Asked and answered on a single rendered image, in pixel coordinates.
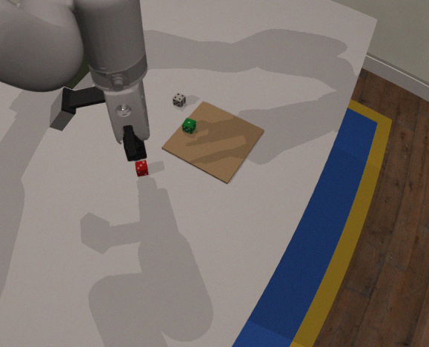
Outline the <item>green die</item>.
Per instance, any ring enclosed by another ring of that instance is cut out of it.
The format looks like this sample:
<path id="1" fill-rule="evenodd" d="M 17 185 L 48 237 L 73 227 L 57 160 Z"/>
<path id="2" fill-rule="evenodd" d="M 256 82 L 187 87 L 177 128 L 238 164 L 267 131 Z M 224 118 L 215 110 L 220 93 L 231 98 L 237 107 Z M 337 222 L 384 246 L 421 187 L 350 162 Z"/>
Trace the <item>green die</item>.
<path id="1" fill-rule="evenodd" d="M 196 129 L 196 121 L 186 118 L 186 120 L 182 124 L 182 130 L 186 133 L 192 134 L 195 129 Z"/>

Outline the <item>brown square mat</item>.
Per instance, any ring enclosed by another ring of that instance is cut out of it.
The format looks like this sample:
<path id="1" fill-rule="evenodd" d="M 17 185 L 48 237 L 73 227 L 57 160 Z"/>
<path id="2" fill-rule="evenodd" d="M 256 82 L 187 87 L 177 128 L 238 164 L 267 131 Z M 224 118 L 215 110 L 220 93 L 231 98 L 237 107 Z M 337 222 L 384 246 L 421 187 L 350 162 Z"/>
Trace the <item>brown square mat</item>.
<path id="1" fill-rule="evenodd" d="M 226 184 L 265 131 L 204 101 L 188 118 L 194 132 L 181 125 L 162 149 Z"/>

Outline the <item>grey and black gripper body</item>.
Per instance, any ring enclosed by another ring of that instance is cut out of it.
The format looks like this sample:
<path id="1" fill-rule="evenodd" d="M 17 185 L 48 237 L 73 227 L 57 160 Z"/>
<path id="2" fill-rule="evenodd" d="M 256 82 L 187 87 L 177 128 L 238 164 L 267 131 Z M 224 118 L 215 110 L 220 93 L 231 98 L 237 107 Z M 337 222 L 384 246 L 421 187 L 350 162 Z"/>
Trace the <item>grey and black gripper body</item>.
<path id="1" fill-rule="evenodd" d="M 113 89 L 100 87 L 93 84 L 104 92 L 107 111 L 116 141 L 121 145 L 123 142 L 123 126 L 132 125 L 135 135 L 142 141 L 150 137 L 150 129 L 147 115 L 146 98 L 144 97 L 143 78 L 147 69 L 134 83 L 124 86 L 122 91 L 115 92 Z M 129 106 L 128 106 L 129 105 Z M 118 106 L 118 107 L 117 107 Z"/>

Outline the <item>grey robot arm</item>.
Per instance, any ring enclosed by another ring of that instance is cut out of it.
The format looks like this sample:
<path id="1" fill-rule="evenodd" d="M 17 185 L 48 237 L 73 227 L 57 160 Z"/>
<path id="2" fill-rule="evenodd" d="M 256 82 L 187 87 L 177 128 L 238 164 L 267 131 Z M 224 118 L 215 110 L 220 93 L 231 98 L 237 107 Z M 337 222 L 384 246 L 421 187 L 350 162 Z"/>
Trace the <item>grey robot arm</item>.
<path id="1" fill-rule="evenodd" d="M 95 84 L 115 92 L 146 71 L 140 0 L 11 2 L 0 0 L 0 82 L 58 90 L 76 77 L 84 51 Z M 49 127 L 63 131 L 76 108 L 104 102 L 97 87 L 64 87 L 51 105 Z"/>

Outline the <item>red die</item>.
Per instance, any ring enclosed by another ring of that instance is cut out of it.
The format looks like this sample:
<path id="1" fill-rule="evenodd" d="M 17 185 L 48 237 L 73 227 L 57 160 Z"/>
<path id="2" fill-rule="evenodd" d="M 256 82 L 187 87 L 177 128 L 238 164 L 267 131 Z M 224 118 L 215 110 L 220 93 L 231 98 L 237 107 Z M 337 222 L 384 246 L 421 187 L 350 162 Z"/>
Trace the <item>red die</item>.
<path id="1" fill-rule="evenodd" d="M 137 176 L 148 175 L 147 162 L 146 160 L 135 162 Z"/>

